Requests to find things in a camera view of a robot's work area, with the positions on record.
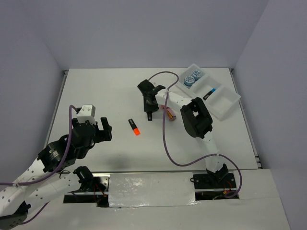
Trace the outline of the pink highlighter marker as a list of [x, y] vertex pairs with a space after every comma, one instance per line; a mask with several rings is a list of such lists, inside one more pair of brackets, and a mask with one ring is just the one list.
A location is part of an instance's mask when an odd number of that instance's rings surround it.
[[147, 113], [147, 120], [148, 121], [152, 121], [152, 119], [153, 119], [153, 113], [152, 112], [148, 112]]

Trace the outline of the orange highlighter marker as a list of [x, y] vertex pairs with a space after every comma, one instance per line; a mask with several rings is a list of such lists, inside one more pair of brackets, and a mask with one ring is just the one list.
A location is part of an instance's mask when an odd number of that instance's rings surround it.
[[132, 128], [132, 130], [133, 130], [133, 132], [134, 132], [134, 134], [135, 134], [136, 136], [138, 136], [138, 135], [140, 134], [140, 131], [139, 131], [139, 129], [137, 128], [137, 126], [136, 126], [135, 122], [133, 121], [133, 119], [129, 119], [128, 122], [129, 122], [129, 124], [130, 124], [130, 126], [131, 126], [131, 128]]

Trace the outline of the pink-capped tube of pens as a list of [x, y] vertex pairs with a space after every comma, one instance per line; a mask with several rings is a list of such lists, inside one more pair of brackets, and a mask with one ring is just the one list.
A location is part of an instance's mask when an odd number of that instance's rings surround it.
[[165, 107], [164, 105], [159, 105], [161, 110], [165, 110], [166, 109], [166, 114], [168, 116], [169, 121], [175, 121], [176, 120], [176, 115], [174, 113], [174, 111], [169, 108], [169, 107]]

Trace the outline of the blue slime jar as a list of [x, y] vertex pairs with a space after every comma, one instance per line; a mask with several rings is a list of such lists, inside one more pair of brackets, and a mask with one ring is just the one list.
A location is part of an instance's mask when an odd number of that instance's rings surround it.
[[191, 75], [186, 76], [183, 81], [184, 85], [187, 87], [191, 87], [195, 83], [195, 78]]
[[195, 79], [195, 81], [198, 81], [203, 76], [203, 73], [199, 70], [194, 70], [192, 72], [192, 77]]

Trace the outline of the blue highlighter marker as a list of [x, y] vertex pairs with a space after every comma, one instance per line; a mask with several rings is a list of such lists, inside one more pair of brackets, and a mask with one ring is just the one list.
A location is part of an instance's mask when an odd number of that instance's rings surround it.
[[215, 88], [212, 88], [208, 93], [206, 93], [204, 96], [203, 96], [203, 100], [207, 100], [209, 98], [209, 96], [211, 96], [214, 92], [216, 91]]

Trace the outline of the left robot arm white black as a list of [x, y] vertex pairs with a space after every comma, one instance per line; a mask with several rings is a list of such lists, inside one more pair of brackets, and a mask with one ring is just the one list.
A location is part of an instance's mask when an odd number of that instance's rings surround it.
[[106, 190], [105, 182], [94, 177], [86, 166], [79, 166], [63, 175], [66, 167], [83, 159], [96, 143], [112, 139], [112, 127], [102, 117], [103, 130], [98, 124], [72, 119], [71, 134], [49, 143], [33, 164], [12, 185], [0, 193], [0, 228], [11, 230], [28, 223], [27, 216], [37, 207], [45, 207], [51, 200], [65, 193]]

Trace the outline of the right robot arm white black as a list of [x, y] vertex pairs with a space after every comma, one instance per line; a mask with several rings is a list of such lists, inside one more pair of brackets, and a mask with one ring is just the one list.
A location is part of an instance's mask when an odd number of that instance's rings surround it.
[[167, 108], [175, 109], [180, 112], [183, 126], [187, 134], [193, 138], [205, 139], [209, 146], [214, 147], [212, 142], [213, 119], [205, 106], [203, 100], [199, 97], [188, 99], [176, 93], [170, 92], [170, 87], [163, 85], [154, 86], [149, 80], [141, 81], [137, 88], [143, 96], [143, 110], [147, 115], [147, 120], [152, 121], [153, 113], [159, 110], [159, 106], [163, 106], [162, 118], [162, 139], [163, 145], [169, 160], [178, 167], [188, 167], [201, 160], [209, 157], [223, 157], [224, 155], [217, 152], [209, 153], [194, 161], [185, 164], [175, 162], [166, 145], [165, 137], [165, 116]]

